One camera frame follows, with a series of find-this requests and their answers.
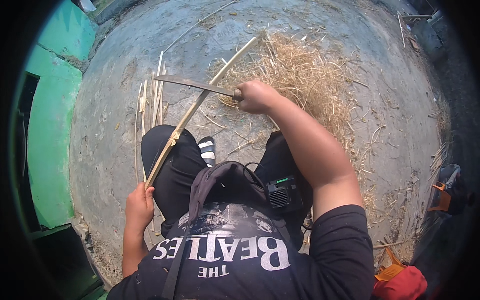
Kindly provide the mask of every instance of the red bag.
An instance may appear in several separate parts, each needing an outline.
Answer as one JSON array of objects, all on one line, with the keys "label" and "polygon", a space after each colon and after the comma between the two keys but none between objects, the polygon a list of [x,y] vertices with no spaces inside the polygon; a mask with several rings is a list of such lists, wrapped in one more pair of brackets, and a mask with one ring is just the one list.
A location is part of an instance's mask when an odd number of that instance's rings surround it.
[{"label": "red bag", "polygon": [[427,280],[414,266],[407,266],[389,281],[378,281],[373,294],[383,300],[415,300],[427,289]]}]

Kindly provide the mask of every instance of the person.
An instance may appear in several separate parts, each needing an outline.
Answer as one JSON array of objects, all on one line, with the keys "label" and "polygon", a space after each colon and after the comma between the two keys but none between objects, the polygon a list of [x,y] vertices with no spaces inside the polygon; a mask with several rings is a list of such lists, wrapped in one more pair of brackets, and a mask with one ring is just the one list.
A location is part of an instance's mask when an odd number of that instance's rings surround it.
[{"label": "person", "polygon": [[[239,109],[267,114],[281,131],[271,134],[255,175],[266,184],[293,175],[303,207],[282,216],[280,234],[267,208],[258,207],[238,180],[226,178],[208,194],[183,253],[190,187],[207,167],[184,130],[153,186],[141,182],[127,198],[123,276],[108,299],[161,299],[172,261],[182,255],[175,299],[369,299],[374,285],[372,241],[355,171],[339,142],[321,124],[259,81],[237,86]],[[150,173],[174,128],[159,125],[142,140]],[[148,251],[144,230],[155,199],[165,240]],[[301,225],[313,205],[310,255],[298,252]]]}]

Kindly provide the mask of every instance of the beatles t-shirt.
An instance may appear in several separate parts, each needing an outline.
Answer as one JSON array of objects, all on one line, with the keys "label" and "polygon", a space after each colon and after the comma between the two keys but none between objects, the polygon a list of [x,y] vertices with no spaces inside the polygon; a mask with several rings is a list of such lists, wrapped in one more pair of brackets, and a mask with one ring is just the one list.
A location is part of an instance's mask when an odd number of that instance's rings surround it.
[{"label": "beatles t-shirt", "polygon": [[[188,213],[108,299],[160,299]],[[363,208],[345,205],[314,223],[310,255],[282,239],[272,221],[241,204],[203,207],[187,237],[175,299],[369,299],[372,241]]]}]

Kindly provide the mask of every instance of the knife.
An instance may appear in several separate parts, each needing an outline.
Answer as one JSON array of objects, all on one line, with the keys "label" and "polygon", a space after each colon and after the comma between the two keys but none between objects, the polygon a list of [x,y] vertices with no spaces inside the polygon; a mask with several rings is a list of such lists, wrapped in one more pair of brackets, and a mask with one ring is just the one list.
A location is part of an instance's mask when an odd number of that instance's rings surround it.
[{"label": "knife", "polygon": [[193,86],[197,88],[201,88],[203,90],[207,90],[210,92],[226,95],[229,97],[232,97],[233,100],[239,102],[243,100],[241,90],[235,89],[234,91],[227,90],[226,88],[219,87],[216,85],[212,84],[206,84],[203,82],[199,81],[193,81],[187,78],[183,78],[180,76],[175,76],[175,75],[160,75],[154,78],[154,80],[159,80],[159,81],[164,81],[164,82],[170,82],[173,84],[181,84],[181,85],[187,85],[187,86]]}]

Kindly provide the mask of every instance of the hand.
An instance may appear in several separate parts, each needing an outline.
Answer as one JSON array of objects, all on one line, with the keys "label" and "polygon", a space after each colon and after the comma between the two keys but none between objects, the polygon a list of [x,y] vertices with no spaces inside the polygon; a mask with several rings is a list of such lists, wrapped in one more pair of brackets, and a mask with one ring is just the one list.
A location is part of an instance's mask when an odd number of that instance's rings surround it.
[{"label": "hand", "polygon": [[241,90],[243,100],[238,103],[241,110],[259,115],[268,113],[269,109],[282,97],[275,89],[258,80],[247,81],[236,86]]},{"label": "hand", "polygon": [[151,186],[145,191],[145,182],[140,182],[137,188],[128,195],[125,207],[125,229],[143,235],[145,228],[152,221],[155,211],[154,189]]}]

